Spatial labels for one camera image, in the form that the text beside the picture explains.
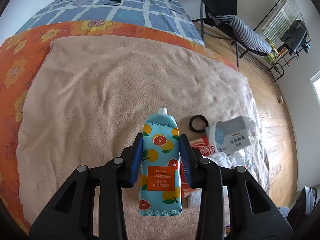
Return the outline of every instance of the black hair tie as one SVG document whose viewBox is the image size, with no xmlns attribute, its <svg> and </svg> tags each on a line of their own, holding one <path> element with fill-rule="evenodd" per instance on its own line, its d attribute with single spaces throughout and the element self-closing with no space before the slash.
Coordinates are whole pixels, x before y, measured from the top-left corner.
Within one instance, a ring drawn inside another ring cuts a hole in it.
<svg viewBox="0 0 320 240">
<path fill-rule="evenodd" d="M 197 133 L 205 132 L 205 128 L 203 128 L 203 129 L 201 129 L 201 130 L 197 130 L 197 129 L 193 128 L 192 122 L 193 122 L 195 119 L 197 119 L 197 118 L 200 118 L 200 119 L 204 122 L 205 127 L 208 127 L 208 126 L 209 126 L 209 123 L 208 123 L 207 119 L 206 119 L 203 115 L 198 114 L 198 115 L 195 115 L 194 117 L 192 117 L 192 118 L 190 119 L 190 121 L 189 121 L 189 127 L 190 127 L 191 131 L 197 132 Z"/>
</svg>

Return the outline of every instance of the striped towel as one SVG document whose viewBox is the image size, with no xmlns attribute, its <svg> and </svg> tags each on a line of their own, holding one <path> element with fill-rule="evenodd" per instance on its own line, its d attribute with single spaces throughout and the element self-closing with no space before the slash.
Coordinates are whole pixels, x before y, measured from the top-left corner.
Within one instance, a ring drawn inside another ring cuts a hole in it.
<svg viewBox="0 0 320 240">
<path fill-rule="evenodd" d="M 239 39 L 249 48 L 255 51 L 270 53 L 272 47 L 260 35 L 255 33 L 248 25 L 235 15 L 216 16 L 225 24 L 233 27 Z"/>
</svg>

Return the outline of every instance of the orange label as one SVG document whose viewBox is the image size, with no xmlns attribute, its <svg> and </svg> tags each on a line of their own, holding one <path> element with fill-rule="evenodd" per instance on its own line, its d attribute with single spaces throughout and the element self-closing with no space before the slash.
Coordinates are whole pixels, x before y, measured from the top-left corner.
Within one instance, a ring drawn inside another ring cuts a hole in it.
<svg viewBox="0 0 320 240">
<path fill-rule="evenodd" d="M 148 166 L 147 190 L 174 191 L 175 167 Z"/>
</svg>

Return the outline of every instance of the metal screw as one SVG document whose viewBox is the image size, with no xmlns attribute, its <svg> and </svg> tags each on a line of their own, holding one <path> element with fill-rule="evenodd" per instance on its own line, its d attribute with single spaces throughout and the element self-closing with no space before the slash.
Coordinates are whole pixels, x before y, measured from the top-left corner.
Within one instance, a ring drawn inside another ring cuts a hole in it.
<svg viewBox="0 0 320 240">
<path fill-rule="evenodd" d="M 86 169 L 87 169 L 87 167 L 85 165 L 80 165 L 80 166 L 78 166 L 77 171 L 84 172 Z"/>
<path fill-rule="evenodd" d="M 115 164 L 120 164 L 120 163 L 123 162 L 123 159 L 120 158 L 120 157 L 117 157 L 117 158 L 115 158 L 115 159 L 113 160 L 113 162 L 114 162 Z"/>
<path fill-rule="evenodd" d="M 246 172 L 247 170 L 246 170 L 245 167 L 243 167 L 243 166 L 238 166 L 238 167 L 237 167 L 237 171 L 239 171 L 240 173 L 244 173 L 244 172 Z"/>
<path fill-rule="evenodd" d="M 201 162 L 202 164 L 208 164 L 208 163 L 210 163 L 210 160 L 207 159 L 207 158 L 201 158 L 201 159 L 200 159 L 200 162 Z"/>
</svg>

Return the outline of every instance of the beige blanket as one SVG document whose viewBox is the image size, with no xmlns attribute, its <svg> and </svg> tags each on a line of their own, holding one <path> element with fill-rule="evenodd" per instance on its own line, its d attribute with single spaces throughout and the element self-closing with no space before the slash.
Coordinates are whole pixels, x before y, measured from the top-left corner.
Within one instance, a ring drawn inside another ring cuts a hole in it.
<svg viewBox="0 0 320 240">
<path fill-rule="evenodd" d="M 269 191 L 260 119 L 244 76 L 196 52 L 158 41 L 66 37 L 54 41 L 23 108 L 16 154 L 25 218 L 32 224 L 78 165 L 101 166 L 119 156 L 160 107 L 176 118 L 180 133 L 189 140 L 203 136 L 188 128 L 196 114 L 210 123 L 251 117 L 258 124 L 250 147 L 252 174 Z M 129 239 L 194 239 L 197 207 L 184 209 L 180 216 L 142 217 L 138 198 L 138 183 L 123 189 Z"/>
</svg>

